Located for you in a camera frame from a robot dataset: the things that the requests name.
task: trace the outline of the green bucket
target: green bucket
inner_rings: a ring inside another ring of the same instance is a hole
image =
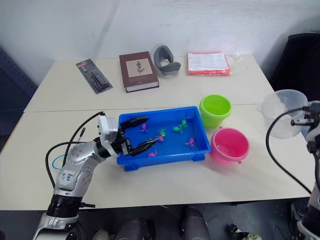
[[[222,121],[229,117],[232,105],[221,95],[205,96],[199,105],[202,122],[206,128],[217,128]]]

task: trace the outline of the red package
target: red package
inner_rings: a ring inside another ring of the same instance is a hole
[[[224,53],[188,53],[188,75],[229,75]]]

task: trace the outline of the book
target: book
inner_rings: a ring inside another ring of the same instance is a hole
[[[159,87],[155,67],[148,51],[120,55],[123,86],[127,93]]]

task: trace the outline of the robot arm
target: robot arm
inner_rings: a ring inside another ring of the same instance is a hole
[[[116,121],[100,115],[98,120],[99,137],[90,142],[78,143],[67,154],[65,165],[60,169],[47,211],[41,216],[34,240],[42,230],[69,231],[75,227],[78,211],[81,207],[92,207],[82,202],[83,196],[93,177],[95,167],[118,154],[135,156],[150,147],[157,138],[140,143],[133,148],[125,138],[127,128],[136,127],[148,120],[148,117],[136,117],[116,127]]]
[[[320,102],[303,107],[305,119],[292,120],[291,125],[310,126],[306,136],[307,149],[315,160],[315,185],[312,190],[306,216],[297,223],[301,240],[320,240]]]

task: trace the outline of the transparent plastic container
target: transparent plastic container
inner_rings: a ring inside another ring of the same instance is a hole
[[[264,118],[266,130],[272,122],[286,111],[301,108],[308,103],[307,97],[300,91],[284,89],[269,94],[258,107]],[[303,119],[304,111],[296,111],[283,116],[274,125],[270,135],[278,139],[287,139],[300,133],[301,126],[291,126],[291,120]]]

